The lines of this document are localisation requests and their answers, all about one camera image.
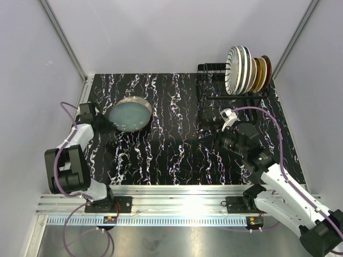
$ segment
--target light blue dish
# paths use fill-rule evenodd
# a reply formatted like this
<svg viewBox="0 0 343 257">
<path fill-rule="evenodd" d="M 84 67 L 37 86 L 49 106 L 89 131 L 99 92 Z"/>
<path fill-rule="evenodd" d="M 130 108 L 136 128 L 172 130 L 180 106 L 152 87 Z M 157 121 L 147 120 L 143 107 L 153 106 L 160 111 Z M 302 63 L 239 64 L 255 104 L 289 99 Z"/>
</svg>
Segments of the light blue dish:
<svg viewBox="0 0 343 257">
<path fill-rule="evenodd" d="M 133 132 L 145 127 L 152 114 L 152 109 L 147 100 L 131 96 L 119 101 L 112 109 L 109 120 L 118 130 Z"/>
</svg>

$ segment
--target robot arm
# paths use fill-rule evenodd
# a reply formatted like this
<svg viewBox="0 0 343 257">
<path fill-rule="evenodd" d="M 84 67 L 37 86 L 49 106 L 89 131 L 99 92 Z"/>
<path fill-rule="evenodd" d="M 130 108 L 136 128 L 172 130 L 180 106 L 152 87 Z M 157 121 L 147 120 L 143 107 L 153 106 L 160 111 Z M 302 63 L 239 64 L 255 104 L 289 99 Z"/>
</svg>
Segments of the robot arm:
<svg viewBox="0 0 343 257">
<path fill-rule="evenodd" d="M 289 227 L 312 256 L 327 255 L 342 242 L 342 239 L 319 210 L 328 216 L 340 231 L 343 231 L 341 210 L 332 212 L 291 176 L 286 180 L 272 154 L 260 145 L 259 134 L 251 123 L 239 123 L 232 128 L 237 116 L 230 109 L 222 111 L 221 114 L 225 123 L 222 129 L 217 129 L 212 135 L 214 140 L 211 146 L 212 149 L 224 148 L 242 156 L 245 167 L 251 172 L 249 179 L 254 184 L 243 193 L 244 202 L 249 205 L 248 209 L 259 209 L 269 213 Z M 289 182 L 317 208 L 314 209 Z M 285 202 L 267 192 L 260 185 L 261 183 L 272 186 Z"/>
<path fill-rule="evenodd" d="M 83 152 L 87 143 L 93 139 L 94 131 L 108 133 L 115 130 L 115 126 L 97 111 L 94 103 L 81 104 L 79 112 L 77 132 L 64 147 L 58 159 L 58 178 L 54 176 L 54 161 L 58 150 L 64 143 L 55 149 L 47 150 L 44 154 L 49 188 L 53 194 L 60 193 L 56 185 L 56 179 L 58 179 L 66 193 L 90 196 L 95 206 L 101 205 L 106 209 L 114 204 L 112 192 L 104 183 L 91 178 Z M 70 138 L 75 130 L 76 128 L 73 127 L 67 138 Z"/>
</svg>

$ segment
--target white enclosure wall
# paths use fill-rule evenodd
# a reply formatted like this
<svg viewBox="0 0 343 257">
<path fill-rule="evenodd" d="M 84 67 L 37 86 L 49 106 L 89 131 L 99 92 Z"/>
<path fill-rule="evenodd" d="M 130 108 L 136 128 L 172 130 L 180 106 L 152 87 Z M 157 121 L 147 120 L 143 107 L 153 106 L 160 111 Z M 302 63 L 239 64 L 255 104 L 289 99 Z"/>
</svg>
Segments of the white enclosure wall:
<svg viewBox="0 0 343 257">
<path fill-rule="evenodd" d="M 279 61 L 310 0 L 49 0 L 87 74 L 196 72 L 232 45 Z"/>
<path fill-rule="evenodd" d="M 321 1 L 276 79 L 312 193 L 343 208 L 343 1 Z"/>
<path fill-rule="evenodd" d="M 37 0 L 2 0 L 0 34 L 0 249 L 17 257 L 48 189 L 44 152 L 70 124 L 59 102 L 76 103 L 82 81 Z"/>
</svg>

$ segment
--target plate rack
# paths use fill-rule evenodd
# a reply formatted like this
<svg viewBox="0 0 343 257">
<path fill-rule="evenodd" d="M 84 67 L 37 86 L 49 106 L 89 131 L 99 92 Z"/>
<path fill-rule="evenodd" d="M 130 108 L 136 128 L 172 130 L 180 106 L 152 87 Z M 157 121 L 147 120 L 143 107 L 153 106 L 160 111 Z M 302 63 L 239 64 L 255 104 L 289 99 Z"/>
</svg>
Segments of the plate rack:
<svg viewBox="0 0 343 257">
<path fill-rule="evenodd" d="M 211 130 L 216 125 L 224 123 L 220 112 L 226 108 L 259 106 L 262 99 L 267 99 L 270 83 L 258 93 L 244 93 L 228 95 L 225 88 L 226 63 L 205 63 L 198 65 L 197 99 L 200 126 L 204 130 Z M 237 114 L 240 121 L 253 124 L 257 121 L 256 110 L 246 110 Z"/>
</svg>

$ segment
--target black marble surface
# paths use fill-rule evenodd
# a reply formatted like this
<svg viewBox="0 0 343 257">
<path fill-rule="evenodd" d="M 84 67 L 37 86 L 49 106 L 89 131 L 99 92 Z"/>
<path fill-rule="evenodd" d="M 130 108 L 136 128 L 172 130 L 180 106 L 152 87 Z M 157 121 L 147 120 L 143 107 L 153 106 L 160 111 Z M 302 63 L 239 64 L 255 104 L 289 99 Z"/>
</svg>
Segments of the black marble surface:
<svg viewBox="0 0 343 257">
<path fill-rule="evenodd" d="M 153 116 L 150 126 L 135 133 L 96 134 L 86 148 L 92 177 L 112 185 L 220 185 L 250 184 L 241 158 L 226 151 L 211 153 L 198 139 L 196 74 L 97 74 L 89 101 L 108 116 L 126 96 L 147 99 Z M 304 177 L 278 95 L 271 89 L 262 108 L 274 115 L 282 129 L 284 164 L 299 183 Z M 278 135 L 273 122 L 259 114 L 256 125 L 261 144 L 276 158 Z"/>
</svg>

